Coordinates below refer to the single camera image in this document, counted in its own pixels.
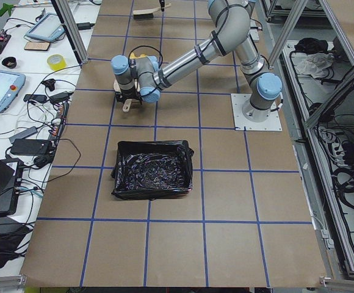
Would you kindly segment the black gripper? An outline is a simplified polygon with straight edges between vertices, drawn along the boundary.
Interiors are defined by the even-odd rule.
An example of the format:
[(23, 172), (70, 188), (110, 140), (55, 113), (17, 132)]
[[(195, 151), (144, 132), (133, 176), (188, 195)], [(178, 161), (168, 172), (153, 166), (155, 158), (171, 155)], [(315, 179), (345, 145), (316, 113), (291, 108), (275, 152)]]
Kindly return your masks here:
[(133, 99), (142, 104), (142, 98), (137, 90), (123, 90), (122, 92), (116, 91), (114, 98), (118, 103), (125, 103), (128, 99)]

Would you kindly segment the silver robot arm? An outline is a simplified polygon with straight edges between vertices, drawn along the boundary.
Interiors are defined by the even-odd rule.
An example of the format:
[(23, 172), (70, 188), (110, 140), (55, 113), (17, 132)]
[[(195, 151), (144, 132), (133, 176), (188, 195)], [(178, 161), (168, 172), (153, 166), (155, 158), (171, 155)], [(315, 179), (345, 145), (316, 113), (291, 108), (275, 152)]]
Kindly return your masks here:
[(250, 105), (256, 110), (270, 110), (283, 85), (281, 79), (269, 71), (267, 60), (251, 38), (250, 20), (254, 7), (254, 1), (208, 1), (208, 14), (215, 29), (208, 39), (164, 67), (161, 55), (113, 57), (110, 64), (118, 85), (116, 100), (155, 103), (159, 101), (161, 91), (214, 59), (234, 52), (252, 91)]

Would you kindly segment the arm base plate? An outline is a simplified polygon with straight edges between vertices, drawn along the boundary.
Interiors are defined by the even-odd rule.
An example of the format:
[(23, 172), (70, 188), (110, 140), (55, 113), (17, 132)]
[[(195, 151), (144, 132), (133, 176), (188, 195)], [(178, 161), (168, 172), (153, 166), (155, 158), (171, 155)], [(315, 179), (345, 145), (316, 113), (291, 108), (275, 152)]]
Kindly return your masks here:
[(250, 104), (251, 94), (232, 93), (234, 129), (236, 131), (281, 132), (282, 126), (278, 106), (274, 101), (270, 109), (257, 110)]

